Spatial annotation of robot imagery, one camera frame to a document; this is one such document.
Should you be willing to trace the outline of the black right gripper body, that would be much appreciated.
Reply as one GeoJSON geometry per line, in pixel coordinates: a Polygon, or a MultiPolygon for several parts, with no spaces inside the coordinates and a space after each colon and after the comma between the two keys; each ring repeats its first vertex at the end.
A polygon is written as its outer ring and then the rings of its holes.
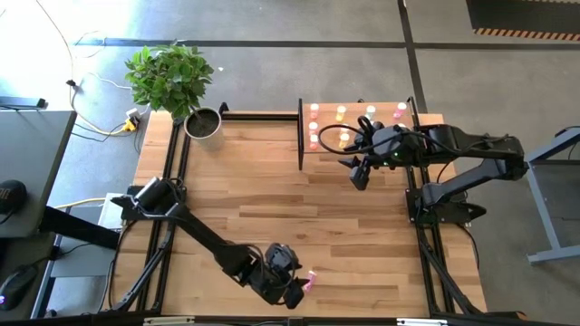
{"type": "Polygon", "coordinates": [[[360,152],[361,163],[351,168],[349,179],[357,190],[365,190],[373,169],[416,166],[419,163],[420,141],[410,129],[393,125],[375,129],[371,142],[360,152]]]}

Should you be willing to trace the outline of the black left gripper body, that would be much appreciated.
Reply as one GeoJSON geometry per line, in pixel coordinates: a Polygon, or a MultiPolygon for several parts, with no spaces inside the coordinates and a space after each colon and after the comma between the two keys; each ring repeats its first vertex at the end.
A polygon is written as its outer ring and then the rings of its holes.
{"type": "Polygon", "coordinates": [[[285,244],[273,243],[266,250],[250,274],[247,283],[265,302],[295,309],[305,297],[305,292],[295,282],[295,252],[285,244]]]}

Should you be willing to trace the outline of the white floor box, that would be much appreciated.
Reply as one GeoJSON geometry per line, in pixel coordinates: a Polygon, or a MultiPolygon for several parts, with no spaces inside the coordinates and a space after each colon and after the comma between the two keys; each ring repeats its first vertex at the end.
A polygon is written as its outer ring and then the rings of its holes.
{"type": "Polygon", "coordinates": [[[102,204],[98,225],[111,230],[121,230],[123,222],[121,219],[122,208],[114,203],[112,199],[121,197],[120,193],[107,193],[102,204]]]}

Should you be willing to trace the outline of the black mat hazard stripe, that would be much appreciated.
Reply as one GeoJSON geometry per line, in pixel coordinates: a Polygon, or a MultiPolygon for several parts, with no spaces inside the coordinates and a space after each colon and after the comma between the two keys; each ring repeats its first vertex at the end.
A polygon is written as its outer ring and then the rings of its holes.
{"type": "Polygon", "coordinates": [[[580,2],[572,0],[466,0],[478,35],[580,42],[580,2]]]}

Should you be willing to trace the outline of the green potted plant white pot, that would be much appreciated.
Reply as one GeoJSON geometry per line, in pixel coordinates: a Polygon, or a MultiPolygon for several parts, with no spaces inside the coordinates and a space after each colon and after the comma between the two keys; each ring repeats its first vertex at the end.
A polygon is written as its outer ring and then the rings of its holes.
{"type": "Polygon", "coordinates": [[[182,120],[193,139],[207,139],[218,131],[219,114],[201,105],[214,68],[197,47],[145,46],[124,64],[134,103],[165,110],[172,119],[182,120]]]}

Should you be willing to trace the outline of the black desk beam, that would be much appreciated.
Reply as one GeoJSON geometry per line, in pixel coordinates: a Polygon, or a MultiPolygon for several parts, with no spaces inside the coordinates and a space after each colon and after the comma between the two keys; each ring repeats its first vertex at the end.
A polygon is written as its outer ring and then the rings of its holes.
{"type": "Polygon", "coordinates": [[[52,232],[111,250],[117,248],[120,239],[120,234],[111,229],[87,222],[50,206],[44,210],[38,231],[52,232]]]}

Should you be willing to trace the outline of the blue metal desk leg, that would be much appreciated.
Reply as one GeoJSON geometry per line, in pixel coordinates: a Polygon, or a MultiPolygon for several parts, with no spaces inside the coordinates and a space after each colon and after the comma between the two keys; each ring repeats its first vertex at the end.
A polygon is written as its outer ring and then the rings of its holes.
{"type": "Polygon", "coordinates": [[[52,277],[53,266],[54,260],[48,260],[42,269],[43,278],[34,301],[34,307],[31,313],[32,319],[43,318],[46,314],[55,282],[55,279],[52,277]]]}

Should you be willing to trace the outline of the black computer mouse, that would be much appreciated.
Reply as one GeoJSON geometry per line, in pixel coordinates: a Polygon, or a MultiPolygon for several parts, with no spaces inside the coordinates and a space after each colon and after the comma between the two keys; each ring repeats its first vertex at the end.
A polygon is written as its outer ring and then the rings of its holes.
{"type": "Polygon", "coordinates": [[[34,265],[17,267],[0,286],[0,311],[10,311],[25,297],[37,275],[34,265]]]}

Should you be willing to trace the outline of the grey desk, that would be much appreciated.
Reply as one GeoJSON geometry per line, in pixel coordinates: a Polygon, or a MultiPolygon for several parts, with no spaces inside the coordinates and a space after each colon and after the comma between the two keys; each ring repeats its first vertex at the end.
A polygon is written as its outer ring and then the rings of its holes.
{"type": "Polygon", "coordinates": [[[0,182],[20,181],[27,192],[18,212],[0,216],[0,238],[37,232],[75,120],[71,110],[0,110],[0,182]]]}

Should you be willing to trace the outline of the black round device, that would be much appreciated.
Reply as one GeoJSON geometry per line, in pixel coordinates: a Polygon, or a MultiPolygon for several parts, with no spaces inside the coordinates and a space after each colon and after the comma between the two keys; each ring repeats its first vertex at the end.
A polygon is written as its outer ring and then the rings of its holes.
{"type": "Polygon", "coordinates": [[[13,179],[0,182],[0,214],[15,213],[26,199],[27,190],[23,182],[13,179]]]}

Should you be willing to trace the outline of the dark flat bar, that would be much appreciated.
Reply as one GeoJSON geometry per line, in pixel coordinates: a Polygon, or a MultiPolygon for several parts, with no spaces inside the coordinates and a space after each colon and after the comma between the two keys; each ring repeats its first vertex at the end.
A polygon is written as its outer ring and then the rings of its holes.
{"type": "Polygon", "coordinates": [[[46,100],[43,98],[0,96],[0,108],[12,110],[44,110],[46,100]]]}

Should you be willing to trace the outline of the wooden shelf black metal frame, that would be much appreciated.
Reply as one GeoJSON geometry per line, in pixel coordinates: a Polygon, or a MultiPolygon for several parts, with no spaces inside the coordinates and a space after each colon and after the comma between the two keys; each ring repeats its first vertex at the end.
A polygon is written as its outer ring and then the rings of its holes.
{"type": "Polygon", "coordinates": [[[376,108],[376,112],[373,119],[370,122],[380,122],[384,126],[400,125],[406,128],[412,128],[414,125],[414,120],[417,118],[417,107],[416,100],[413,96],[405,98],[404,100],[397,101],[387,101],[387,102],[372,102],[372,101],[356,101],[356,102],[304,102],[302,99],[298,100],[297,107],[297,146],[298,146],[298,157],[299,166],[301,167],[305,161],[305,155],[310,154],[330,154],[332,152],[328,151],[322,146],[322,143],[335,151],[342,152],[346,147],[353,144],[354,139],[358,136],[358,133],[354,132],[353,129],[359,129],[360,125],[358,123],[358,118],[365,117],[366,108],[372,105],[376,108]],[[393,113],[397,108],[399,102],[407,103],[406,113],[399,119],[393,117],[393,113]],[[310,119],[310,104],[317,103],[319,105],[319,113],[316,120],[310,119]],[[335,120],[336,109],[338,106],[343,105],[347,108],[344,114],[344,119],[342,122],[337,122],[335,120]],[[318,148],[317,150],[309,149],[309,139],[310,134],[308,131],[308,124],[312,121],[318,123],[318,131],[316,135],[318,136],[318,148]],[[342,124],[348,124],[350,135],[350,141],[344,149],[339,148],[340,141],[340,128],[342,124]]]}

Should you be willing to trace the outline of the silver metal bracket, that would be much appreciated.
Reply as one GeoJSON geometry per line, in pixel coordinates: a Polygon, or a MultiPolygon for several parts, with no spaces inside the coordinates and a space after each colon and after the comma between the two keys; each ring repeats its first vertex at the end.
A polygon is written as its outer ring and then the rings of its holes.
{"type": "Polygon", "coordinates": [[[418,318],[397,318],[397,326],[449,326],[446,320],[439,319],[418,319],[418,318]]]}
{"type": "Polygon", "coordinates": [[[145,318],[142,326],[189,326],[195,323],[191,316],[158,316],[145,318]]]}

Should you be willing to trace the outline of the blue-grey metal desk frame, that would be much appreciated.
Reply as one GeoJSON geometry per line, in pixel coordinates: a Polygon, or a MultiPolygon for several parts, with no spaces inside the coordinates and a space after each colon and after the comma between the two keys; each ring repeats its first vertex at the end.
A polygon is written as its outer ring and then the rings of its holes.
{"type": "Polygon", "coordinates": [[[550,245],[530,254],[531,264],[580,257],[580,244],[562,245],[553,224],[559,217],[580,222],[580,158],[555,158],[574,149],[580,151],[580,126],[561,129],[549,144],[525,155],[527,181],[550,245]]]}

